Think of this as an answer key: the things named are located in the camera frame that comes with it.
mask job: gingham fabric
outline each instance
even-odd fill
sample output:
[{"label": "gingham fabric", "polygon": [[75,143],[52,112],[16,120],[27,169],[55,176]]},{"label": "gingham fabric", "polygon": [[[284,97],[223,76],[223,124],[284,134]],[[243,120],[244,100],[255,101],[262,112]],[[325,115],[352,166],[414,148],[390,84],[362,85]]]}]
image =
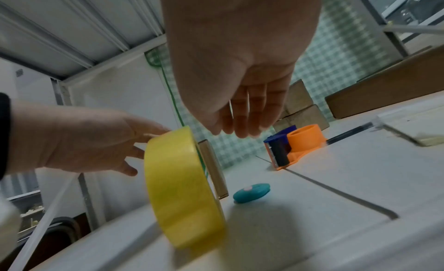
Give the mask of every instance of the gingham fabric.
[{"label": "gingham fabric", "polygon": [[[273,129],[264,132],[259,139],[239,139],[235,135],[226,134],[213,136],[183,105],[167,46],[162,45],[146,56],[151,65],[163,70],[182,124],[190,126],[197,141],[210,141],[223,168],[265,149],[263,140],[274,134]],[[391,62],[388,54],[365,28],[346,0],[324,0],[315,37],[306,53],[296,63],[292,83],[302,79],[314,103],[328,120],[333,120],[324,98]]]}]

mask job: yellow tape roll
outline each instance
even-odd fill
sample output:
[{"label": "yellow tape roll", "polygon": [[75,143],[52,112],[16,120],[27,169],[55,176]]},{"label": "yellow tape roll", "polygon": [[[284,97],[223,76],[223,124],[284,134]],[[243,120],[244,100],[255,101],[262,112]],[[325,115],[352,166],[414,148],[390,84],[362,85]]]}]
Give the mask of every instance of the yellow tape roll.
[{"label": "yellow tape roll", "polygon": [[173,246],[189,247],[224,229],[189,127],[151,139],[144,163],[151,205]]}]

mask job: black cuff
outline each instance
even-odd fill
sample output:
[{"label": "black cuff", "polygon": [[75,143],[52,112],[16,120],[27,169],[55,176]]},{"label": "black cuff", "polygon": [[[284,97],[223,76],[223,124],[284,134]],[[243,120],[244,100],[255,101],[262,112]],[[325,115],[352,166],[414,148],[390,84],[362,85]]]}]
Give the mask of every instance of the black cuff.
[{"label": "black cuff", "polygon": [[6,173],[9,151],[9,134],[11,132],[11,101],[0,93],[0,180]]}]

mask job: turquoise oval object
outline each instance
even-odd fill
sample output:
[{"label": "turquoise oval object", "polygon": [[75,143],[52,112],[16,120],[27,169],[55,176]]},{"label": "turquoise oval object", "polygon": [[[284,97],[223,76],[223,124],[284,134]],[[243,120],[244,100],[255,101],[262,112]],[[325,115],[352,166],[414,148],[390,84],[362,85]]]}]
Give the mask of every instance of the turquoise oval object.
[{"label": "turquoise oval object", "polygon": [[248,203],[265,196],[268,192],[270,192],[270,185],[260,183],[237,191],[233,195],[233,199],[239,204]]}]

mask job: corrugated metal panel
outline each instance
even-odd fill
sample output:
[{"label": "corrugated metal panel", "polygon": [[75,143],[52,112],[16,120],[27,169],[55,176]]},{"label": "corrugated metal panel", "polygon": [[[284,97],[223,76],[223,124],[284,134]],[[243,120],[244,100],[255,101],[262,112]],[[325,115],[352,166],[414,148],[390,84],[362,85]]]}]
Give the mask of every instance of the corrugated metal panel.
[{"label": "corrugated metal panel", "polygon": [[65,79],[162,35],[159,0],[0,0],[0,57]]}]

